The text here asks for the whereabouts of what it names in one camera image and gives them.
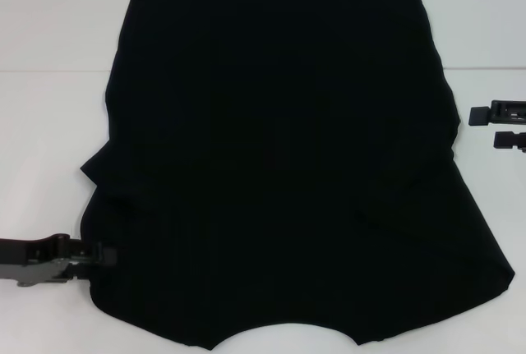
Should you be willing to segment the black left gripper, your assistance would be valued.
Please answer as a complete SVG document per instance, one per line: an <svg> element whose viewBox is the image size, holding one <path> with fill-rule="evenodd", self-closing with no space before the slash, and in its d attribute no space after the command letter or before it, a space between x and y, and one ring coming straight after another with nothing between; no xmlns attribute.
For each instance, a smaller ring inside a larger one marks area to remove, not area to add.
<svg viewBox="0 0 526 354"><path fill-rule="evenodd" d="M89 280L91 265L116 263L114 248L100 242L77 241L67 234L33 241L1 240L1 279L15 281L18 287Z"/></svg>

